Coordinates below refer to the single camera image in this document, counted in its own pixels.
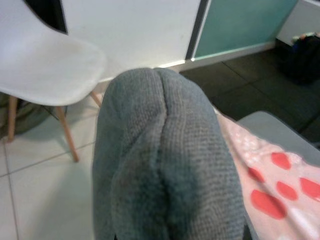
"white wall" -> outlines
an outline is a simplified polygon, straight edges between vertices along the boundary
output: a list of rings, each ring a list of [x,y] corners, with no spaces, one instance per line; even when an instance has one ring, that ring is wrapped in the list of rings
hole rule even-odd
[[[292,37],[320,32],[320,2],[299,0],[280,30],[277,39],[292,45]]]
[[[200,0],[62,0],[68,33],[99,46],[104,77],[184,60]]]

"red polka dot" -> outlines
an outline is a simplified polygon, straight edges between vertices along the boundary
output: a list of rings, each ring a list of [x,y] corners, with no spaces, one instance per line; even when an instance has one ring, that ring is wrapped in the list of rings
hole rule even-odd
[[[271,159],[275,165],[282,169],[288,170],[291,168],[291,163],[289,162],[287,155],[282,152],[273,152],[271,154]]]
[[[260,183],[264,183],[265,182],[264,177],[262,176],[262,174],[257,169],[249,167],[248,168],[248,174],[249,174],[249,176],[251,178],[253,178],[254,180],[256,180],[256,181],[258,181]]]
[[[302,192],[308,197],[320,202],[320,185],[309,179],[300,178]]]
[[[278,181],[276,183],[276,189],[282,196],[284,196],[287,199],[290,199],[292,201],[298,199],[298,194],[297,194],[296,190],[294,190],[291,186],[289,186],[281,181]]]
[[[274,219],[283,219],[287,215],[286,206],[276,197],[265,192],[253,190],[251,193],[253,206]]]

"chair backrest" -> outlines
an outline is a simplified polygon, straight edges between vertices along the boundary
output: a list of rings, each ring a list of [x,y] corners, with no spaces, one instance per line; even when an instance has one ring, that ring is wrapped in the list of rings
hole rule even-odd
[[[51,32],[23,0],[0,0],[0,63],[28,51]]]

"black bag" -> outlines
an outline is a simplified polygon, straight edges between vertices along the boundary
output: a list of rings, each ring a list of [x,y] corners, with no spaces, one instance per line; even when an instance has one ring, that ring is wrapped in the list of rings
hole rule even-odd
[[[299,39],[280,69],[297,84],[309,84],[320,79],[320,37],[314,35]]]

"cabinet door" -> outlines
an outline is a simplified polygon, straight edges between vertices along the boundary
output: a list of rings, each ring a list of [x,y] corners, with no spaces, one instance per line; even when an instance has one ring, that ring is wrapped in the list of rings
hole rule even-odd
[[[185,59],[200,0],[62,0],[70,36],[99,46],[104,77]]]

